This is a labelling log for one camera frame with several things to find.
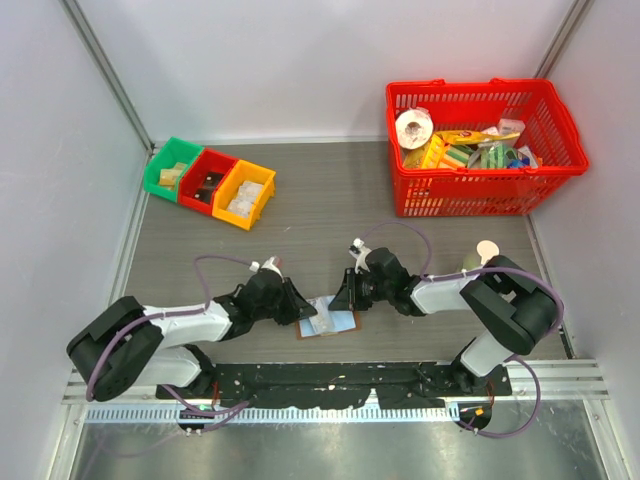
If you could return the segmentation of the brown leather card holder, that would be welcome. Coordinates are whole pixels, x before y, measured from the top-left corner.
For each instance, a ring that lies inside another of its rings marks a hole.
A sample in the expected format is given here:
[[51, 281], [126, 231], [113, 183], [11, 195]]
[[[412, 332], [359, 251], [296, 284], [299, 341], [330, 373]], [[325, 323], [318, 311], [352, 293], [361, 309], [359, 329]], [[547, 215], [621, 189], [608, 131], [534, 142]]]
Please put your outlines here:
[[337, 335], [357, 331], [361, 328], [360, 319], [356, 312], [331, 311], [329, 309], [329, 304], [333, 299], [334, 295], [308, 299], [317, 314], [296, 323], [298, 340]]

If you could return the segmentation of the silver white card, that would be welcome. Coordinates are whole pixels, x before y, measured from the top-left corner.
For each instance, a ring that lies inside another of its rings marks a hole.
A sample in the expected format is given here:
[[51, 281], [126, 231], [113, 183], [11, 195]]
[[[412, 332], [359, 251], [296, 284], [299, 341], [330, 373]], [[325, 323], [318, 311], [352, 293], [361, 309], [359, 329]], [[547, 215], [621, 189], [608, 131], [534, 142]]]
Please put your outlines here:
[[249, 218], [253, 207], [254, 204], [251, 201], [240, 198], [232, 200], [227, 211], [241, 218]]

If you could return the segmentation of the gold card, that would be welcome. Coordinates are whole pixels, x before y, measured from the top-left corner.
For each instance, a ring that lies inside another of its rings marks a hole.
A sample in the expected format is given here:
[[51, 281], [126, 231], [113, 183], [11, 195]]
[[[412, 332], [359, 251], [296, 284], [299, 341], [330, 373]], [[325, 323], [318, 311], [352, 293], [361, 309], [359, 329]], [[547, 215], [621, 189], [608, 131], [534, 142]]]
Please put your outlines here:
[[158, 185], [163, 188], [175, 189], [182, 171], [179, 169], [162, 169], [160, 171]]

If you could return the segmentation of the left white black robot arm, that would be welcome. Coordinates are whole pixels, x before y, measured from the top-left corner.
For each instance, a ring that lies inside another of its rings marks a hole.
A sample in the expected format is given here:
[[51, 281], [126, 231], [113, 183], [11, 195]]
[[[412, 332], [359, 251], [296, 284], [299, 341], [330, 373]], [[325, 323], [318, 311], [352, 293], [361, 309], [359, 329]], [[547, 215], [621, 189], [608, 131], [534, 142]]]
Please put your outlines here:
[[260, 268], [233, 292], [200, 305], [159, 308], [122, 297], [73, 337], [66, 353], [91, 401], [113, 400], [134, 385], [163, 384], [202, 398], [215, 371], [197, 343], [231, 340], [261, 320], [289, 325], [316, 313], [290, 278]]

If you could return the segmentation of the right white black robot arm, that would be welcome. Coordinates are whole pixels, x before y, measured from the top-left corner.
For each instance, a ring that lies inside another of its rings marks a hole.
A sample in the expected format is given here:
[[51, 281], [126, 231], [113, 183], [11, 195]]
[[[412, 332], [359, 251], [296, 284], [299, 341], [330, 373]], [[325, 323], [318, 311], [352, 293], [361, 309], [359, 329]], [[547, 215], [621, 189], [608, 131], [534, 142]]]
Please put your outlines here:
[[484, 332], [451, 364], [453, 386], [465, 395], [483, 388], [499, 365], [530, 354], [562, 319], [558, 295], [503, 255], [474, 270], [433, 276], [409, 273], [388, 248], [370, 249], [360, 239], [349, 252], [355, 266], [345, 270], [330, 311], [363, 312], [384, 301], [409, 317], [462, 310], [476, 315]]

